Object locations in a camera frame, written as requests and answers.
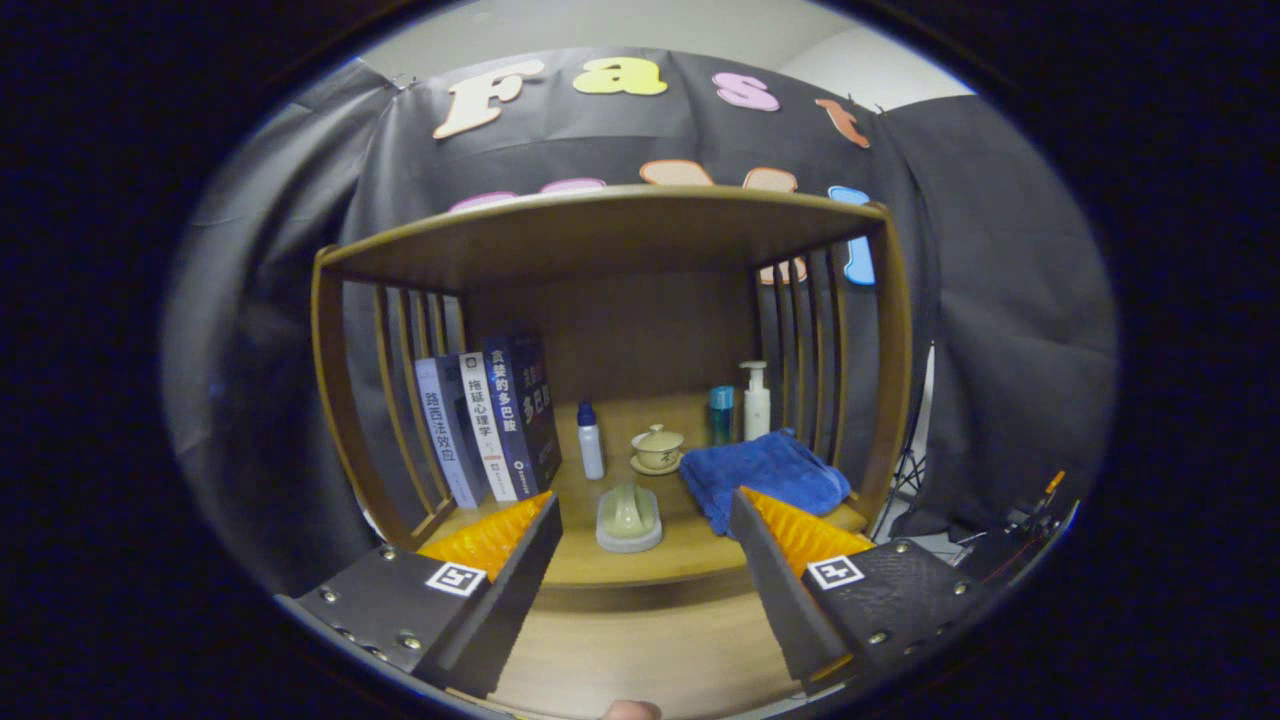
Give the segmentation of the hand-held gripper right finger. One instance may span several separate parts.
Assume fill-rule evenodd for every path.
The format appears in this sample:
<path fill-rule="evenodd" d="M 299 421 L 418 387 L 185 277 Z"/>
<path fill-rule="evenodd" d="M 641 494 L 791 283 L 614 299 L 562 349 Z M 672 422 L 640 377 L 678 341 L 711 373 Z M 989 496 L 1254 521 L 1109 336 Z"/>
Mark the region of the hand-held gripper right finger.
<path fill-rule="evenodd" d="M 790 675 L 806 691 L 872 687 L 918 665 L 989 607 L 982 582 L 910 539 L 877 544 L 737 488 L 730 529 Z"/>

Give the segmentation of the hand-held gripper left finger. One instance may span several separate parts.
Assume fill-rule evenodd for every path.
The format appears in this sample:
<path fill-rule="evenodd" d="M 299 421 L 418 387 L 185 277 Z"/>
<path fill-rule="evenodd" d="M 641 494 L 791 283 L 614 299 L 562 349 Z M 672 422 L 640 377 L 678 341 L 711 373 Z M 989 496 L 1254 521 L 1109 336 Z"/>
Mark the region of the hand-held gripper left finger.
<path fill-rule="evenodd" d="M 420 552 L 379 546 L 276 602 L 346 657 L 416 691 L 490 694 L 563 533 L 552 491 Z"/>

